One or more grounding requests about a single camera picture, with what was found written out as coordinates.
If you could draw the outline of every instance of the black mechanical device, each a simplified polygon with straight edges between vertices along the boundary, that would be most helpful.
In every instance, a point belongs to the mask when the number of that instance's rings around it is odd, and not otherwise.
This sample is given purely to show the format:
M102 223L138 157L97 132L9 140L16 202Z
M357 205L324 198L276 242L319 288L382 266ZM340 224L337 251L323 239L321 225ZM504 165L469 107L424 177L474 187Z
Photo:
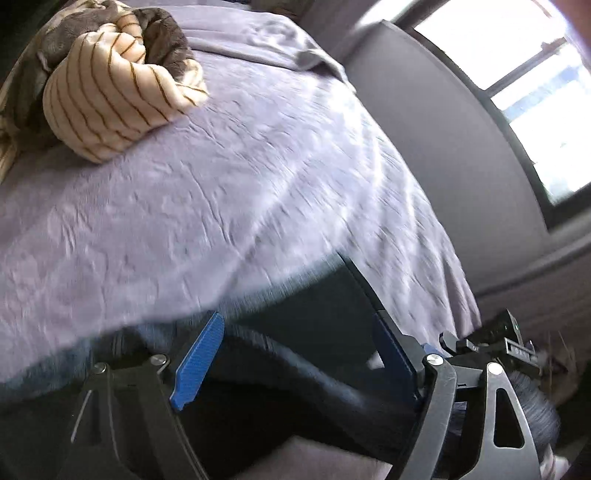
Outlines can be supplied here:
M197 395L222 339L223 318L216 313L171 356L154 355L126 369L96 364L72 415L57 478L207 479L177 413ZM540 478L532 435L506 375L511 369L536 373L536 357L508 312L462 340L442 333L448 358L426 354L385 310L376 315L374 341L420 412L388 479L433 477L458 401L467 402L467 412L451 478Z

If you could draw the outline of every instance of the wrinkled fabric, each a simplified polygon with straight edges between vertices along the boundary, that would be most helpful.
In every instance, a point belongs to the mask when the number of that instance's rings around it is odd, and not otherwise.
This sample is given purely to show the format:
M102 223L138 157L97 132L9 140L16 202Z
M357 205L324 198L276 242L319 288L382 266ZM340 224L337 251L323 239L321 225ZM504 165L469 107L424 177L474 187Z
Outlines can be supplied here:
M196 38L190 15L174 11ZM100 167L64 145L24 155L0 186L0 381L81 339L280 290L335 251L419 342L480 324L425 194L345 83L194 53L204 108Z

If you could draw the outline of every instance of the blue plastic tab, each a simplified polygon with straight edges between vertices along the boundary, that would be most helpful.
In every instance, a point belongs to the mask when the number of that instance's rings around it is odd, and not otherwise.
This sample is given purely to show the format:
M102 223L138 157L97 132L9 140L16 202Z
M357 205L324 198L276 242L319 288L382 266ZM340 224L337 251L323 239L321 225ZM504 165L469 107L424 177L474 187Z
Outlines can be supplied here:
M223 334L223 317L216 312L194 341L176 372L173 372L174 390L170 395L170 404L175 411L181 411L187 403L195 400L207 370L222 343Z

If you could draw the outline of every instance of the purple blanket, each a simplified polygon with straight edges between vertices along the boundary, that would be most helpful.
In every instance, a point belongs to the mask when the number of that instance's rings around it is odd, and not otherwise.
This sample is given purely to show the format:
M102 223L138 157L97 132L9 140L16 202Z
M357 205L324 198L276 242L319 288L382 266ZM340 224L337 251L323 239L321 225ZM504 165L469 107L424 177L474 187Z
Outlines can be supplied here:
M205 107L100 167L63 145L23 156L0 186L0 382L80 339L276 291L335 251L419 341L476 327L449 238L338 65L284 17L170 11L201 49Z

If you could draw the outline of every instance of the gray wall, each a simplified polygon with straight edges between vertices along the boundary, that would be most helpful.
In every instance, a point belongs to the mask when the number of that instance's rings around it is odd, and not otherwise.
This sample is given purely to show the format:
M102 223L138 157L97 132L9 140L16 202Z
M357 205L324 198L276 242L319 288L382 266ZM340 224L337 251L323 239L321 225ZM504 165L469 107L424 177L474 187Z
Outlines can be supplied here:
M382 22L345 67L359 99L427 193L475 292L589 243L589 214L547 232L530 184L491 117L414 39Z

